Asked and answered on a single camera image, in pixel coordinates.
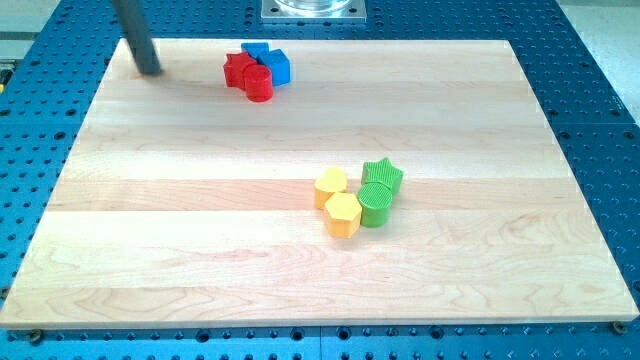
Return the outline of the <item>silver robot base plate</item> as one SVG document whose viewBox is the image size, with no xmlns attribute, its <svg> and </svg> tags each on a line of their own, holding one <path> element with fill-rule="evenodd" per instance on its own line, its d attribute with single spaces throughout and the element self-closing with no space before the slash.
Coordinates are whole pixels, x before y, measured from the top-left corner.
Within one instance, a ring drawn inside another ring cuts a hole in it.
<svg viewBox="0 0 640 360">
<path fill-rule="evenodd" d="M 261 0 L 263 23 L 346 23 L 367 21 L 365 0 Z"/>
</svg>

